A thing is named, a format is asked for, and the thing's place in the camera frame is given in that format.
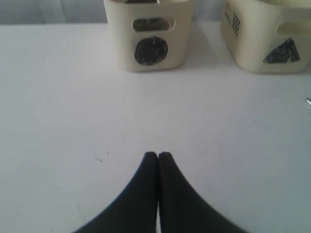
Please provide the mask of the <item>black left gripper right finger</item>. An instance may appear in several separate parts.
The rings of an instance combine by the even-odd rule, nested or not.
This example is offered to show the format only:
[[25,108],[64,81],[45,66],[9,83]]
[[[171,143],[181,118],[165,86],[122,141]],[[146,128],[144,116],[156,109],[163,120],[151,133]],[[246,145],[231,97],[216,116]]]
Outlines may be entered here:
[[163,233],[244,233],[213,209],[186,180],[173,156],[158,156],[158,203]]

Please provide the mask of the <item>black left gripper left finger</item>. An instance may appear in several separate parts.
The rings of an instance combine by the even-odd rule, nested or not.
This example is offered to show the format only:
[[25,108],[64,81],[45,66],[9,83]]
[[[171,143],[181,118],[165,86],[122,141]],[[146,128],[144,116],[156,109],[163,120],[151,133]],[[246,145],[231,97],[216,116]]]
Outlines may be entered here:
[[77,233],[155,233],[158,205],[158,158],[146,152],[134,176],[101,213]]

